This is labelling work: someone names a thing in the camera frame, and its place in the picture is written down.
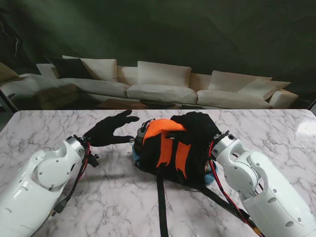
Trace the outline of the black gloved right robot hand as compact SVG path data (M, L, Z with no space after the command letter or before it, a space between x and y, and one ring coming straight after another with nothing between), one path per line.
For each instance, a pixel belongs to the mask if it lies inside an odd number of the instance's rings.
M169 132L166 138L172 138L193 145L199 150L206 151L216 135L221 135L214 121L208 114L189 112L181 116L173 116L172 121L181 124L185 131Z

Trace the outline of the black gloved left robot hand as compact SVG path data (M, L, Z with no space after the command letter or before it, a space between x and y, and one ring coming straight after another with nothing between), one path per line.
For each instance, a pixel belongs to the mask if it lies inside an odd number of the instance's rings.
M115 116L104 118L83 135L83 140L93 147L129 143L131 139L134 139L132 136L116 136L114 131L125 124L139 120L137 116L130 116L131 113L131 110L126 110Z

